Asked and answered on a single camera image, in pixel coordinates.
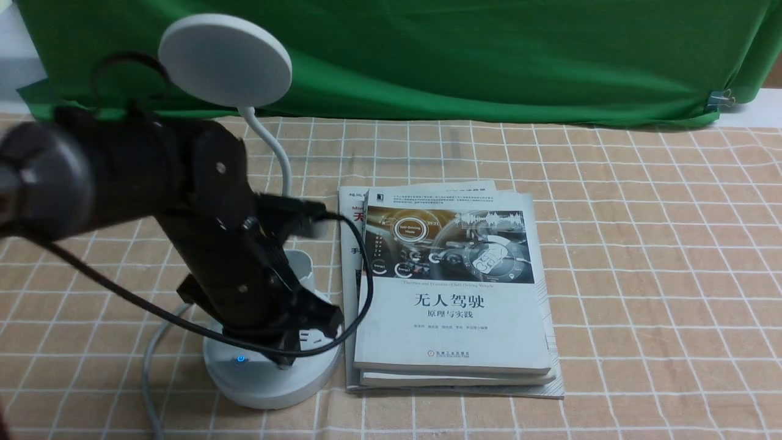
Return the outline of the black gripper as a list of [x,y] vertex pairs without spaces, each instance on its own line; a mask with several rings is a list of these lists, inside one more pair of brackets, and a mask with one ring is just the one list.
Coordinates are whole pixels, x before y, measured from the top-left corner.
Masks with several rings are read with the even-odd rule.
[[196,334],[207,342],[272,358],[280,370],[291,368],[295,358],[327,353],[344,339],[341,308],[301,282],[288,288],[274,276],[262,276],[249,284],[208,290],[189,274],[178,295],[218,325],[217,329],[195,326]]

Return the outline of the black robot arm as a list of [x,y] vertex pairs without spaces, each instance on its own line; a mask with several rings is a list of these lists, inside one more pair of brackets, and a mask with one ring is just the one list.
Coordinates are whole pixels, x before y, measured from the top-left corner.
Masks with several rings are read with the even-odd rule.
[[[221,329],[212,331],[118,286],[61,240],[152,217],[182,257],[178,287]],[[20,237],[162,320],[215,342],[260,353],[279,367],[346,339],[343,312],[302,284],[288,237],[313,237],[340,220],[323,203],[255,192],[242,140],[212,120],[160,118],[131,109],[98,120],[56,108],[2,137],[2,237]]]

